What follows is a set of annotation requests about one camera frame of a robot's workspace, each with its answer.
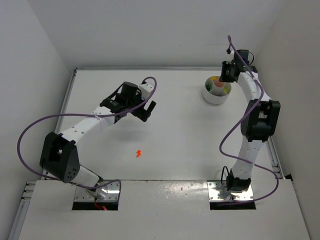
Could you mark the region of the dark green lego brick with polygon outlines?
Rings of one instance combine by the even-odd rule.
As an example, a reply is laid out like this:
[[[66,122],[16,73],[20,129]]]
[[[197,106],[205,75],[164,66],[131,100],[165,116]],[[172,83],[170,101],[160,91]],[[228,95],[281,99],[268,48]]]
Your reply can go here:
[[[209,92],[211,90],[211,86],[209,84],[205,84],[205,89]]]

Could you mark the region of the orange round lego piece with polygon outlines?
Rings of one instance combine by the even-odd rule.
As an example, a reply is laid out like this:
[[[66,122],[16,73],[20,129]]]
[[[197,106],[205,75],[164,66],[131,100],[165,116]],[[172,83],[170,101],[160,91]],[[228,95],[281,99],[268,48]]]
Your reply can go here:
[[[225,87],[225,82],[221,82],[219,80],[215,80],[214,81],[214,85],[217,87],[217,88],[224,88]]]

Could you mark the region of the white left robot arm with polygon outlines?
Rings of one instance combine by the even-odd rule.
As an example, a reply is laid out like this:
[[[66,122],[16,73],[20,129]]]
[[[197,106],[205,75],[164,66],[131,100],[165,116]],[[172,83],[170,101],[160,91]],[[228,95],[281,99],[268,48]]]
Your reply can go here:
[[[60,133],[50,132],[44,140],[41,168],[63,183],[89,190],[99,188],[102,178],[80,164],[80,147],[127,114],[146,122],[156,102],[152,101],[147,109],[144,107],[156,88],[156,82],[143,80],[136,85],[125,81],[83,120]]]

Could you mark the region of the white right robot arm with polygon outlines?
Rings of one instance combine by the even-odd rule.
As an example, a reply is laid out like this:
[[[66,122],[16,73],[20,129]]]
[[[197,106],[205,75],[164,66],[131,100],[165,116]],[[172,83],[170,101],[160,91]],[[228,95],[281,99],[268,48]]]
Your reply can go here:
[[[247,108],[240,123],[242,143],[235,164],[225,180],[230,192],[244,192],[249,189],[252,170],[258,153],[264,143],[275,133],[281,104],[272,100],[263,90],[258,71],[248,60],[251,52],[239,49],[231,61],[222,62],[219,78],[221,83],[237,83],[247,100]]]

